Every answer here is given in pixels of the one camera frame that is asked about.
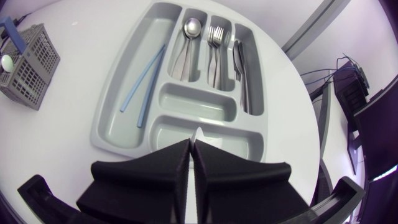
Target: round table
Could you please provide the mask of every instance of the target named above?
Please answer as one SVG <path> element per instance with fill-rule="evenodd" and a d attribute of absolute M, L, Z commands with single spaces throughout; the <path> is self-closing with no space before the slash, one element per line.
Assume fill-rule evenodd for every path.
<path fill-rule="evenodd" d="M 319 139 L 310 97 L 292 62 L 260 28 L 212 1 L 176 1 L 255 27 L 267 98 L 268 135 L 263 162 L 286 162 L 289 182 L 310 204 L 318 177 Z M 77 208 L 92 183 L 95 161 L 126 161 L 90 143 L 96 104 L 109 68 L 128 32 L 150 1 L 69 0 L 29 15 L 18 27 L 45 24 L 61 57 L 39 111 L 0 95 L 0 191 L 28 223 L 39 223 L 17 189 L 35 174 L 53 194 Z M 188 183 L 186 222 L 197 222 L 193 172 Z"/>

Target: blue straw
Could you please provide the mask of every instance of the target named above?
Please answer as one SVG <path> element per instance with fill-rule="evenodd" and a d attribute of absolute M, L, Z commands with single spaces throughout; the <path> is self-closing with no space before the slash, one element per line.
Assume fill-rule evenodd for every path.
<path fill-rule="evenodd" d="M 164 53 L 164 49 L 162 49 L 162 53 L 160 54 L 160 57 L 159 57 L 159 59 L 158 59 L 158 61 L 156 63 L 156 66 L 155 66 L 154 72 L 152 74 L 152 77 L 150 78 L 150 81 L 149 81 L 149 84 L 148 84 L 148 88 L 147 88 L 147 92 L 145 93 L 144 102 L 143 102 L 142 107 L 141 107 L 141 112 L 139 113 L 139 117 L 138 117 L 138 122 L 137 122 L 137 127 L 138 128 L 142 127 L 142 122 L 144 120 L 145 111 L 146 111 L 147 105 L 148 105 L 149 95 L 150 95 L 150 93 L 152 91 L 152 88 L 154 87 L 156 74 L 157 74 L 157 71 L 159 69 L 160 62 L 162 61 L 163 53 Z"/>
<path fill-rule="evenodd" d="M 120 107 L 120 112 L 124 112 L 124 110 L 126 110 L 127 105 L 129 104 L 134 92 L 136 92 L 139 84 L 141 83 L 142 79 L 144 78 L 145 74 L 148 72 L 149 68 L 152 66 L 152 64 L 154 63 L 155 59 L 157 58 L 157 56 L 164 50 L 165 45 L 163 45 L 158 51 L 157 53 L 154 55 L 154 57 L 150 60 L 150 62 L 147 64 L 147 66 L 145 67 L 144 71 L 141 73 L 141 75 L 138 77 L 137 81 L 135 82 L 134 86 L 132 86 L 129 94 L 127 95 L 126 99 L 124 99 L 122 106 Z"/>

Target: fork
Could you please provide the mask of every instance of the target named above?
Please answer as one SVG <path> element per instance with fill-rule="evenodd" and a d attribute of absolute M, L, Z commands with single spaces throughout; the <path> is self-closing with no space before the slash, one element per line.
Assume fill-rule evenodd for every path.
<path fill-rule="evenodd" d="M 211 87 L 214 87 L 215 73 L 216 73 L 216 55 L 215 55 L 215 46 L 213 44 L 213 34 L 216 29 L 212 26 L 209 27 L 209 34 L 207 36 L 207 43 L 210 46 L 210 63 L 207 74 L 207 80 Z"/>
<path fill-rule="evenodd" d="M 214 80 L 214 88 L 221 90 L 221 44 L 223 41 L 224 29 L 217 27 L 217 31 L 213 34 L 213 45 L 216 47 L 216 72 Z"/>

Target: dish rack basket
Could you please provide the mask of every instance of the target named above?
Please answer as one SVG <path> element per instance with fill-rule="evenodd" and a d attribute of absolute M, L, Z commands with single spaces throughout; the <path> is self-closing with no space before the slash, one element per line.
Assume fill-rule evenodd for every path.
<path fill-rule="evenodd" d="M 1 56 L 9 55 L 14 69 L 9 73 L 0 68 L 0 91 L 17 103 L 39 110 L 60 56 L 43 24 L 33 25 L 20 33 L 12 24 L 11 31 L 7 32 L 11 40 Z"/>

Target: cutlery tray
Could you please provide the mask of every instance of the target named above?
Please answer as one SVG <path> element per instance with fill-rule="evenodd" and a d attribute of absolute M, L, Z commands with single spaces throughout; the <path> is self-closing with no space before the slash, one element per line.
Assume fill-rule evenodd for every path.
<path fill-rule="evenodd" d="M 171 74 L 185 38 L 183 25 L 191 17 L 201 22 L 201 34 L 192 42 L 189 82 Z M 220 47 L 222 90 L 207 82 L 210 46 L 209 26 L 224 28 Z M 234 79 L 233 44 L 244 46 L 252 114 L 240 105 L 240 82 Z M 137 120 L 154 69 L 151 66 L 126 110 L 120 106 L 145 66 L 165 44 L 155 85 L 141 128 Z M 201 127 L 207 139 L 222 139 L 221 149 L 252 161 L 266 154 L 267 111 L 265 83 L 256 36 L 249 25 L 205 9 L 183 4 L 153 2 L 128 34 L 109 71 L 101 92 L 91 142 L 102 149 L 141 157 L 189 138 Z"/>

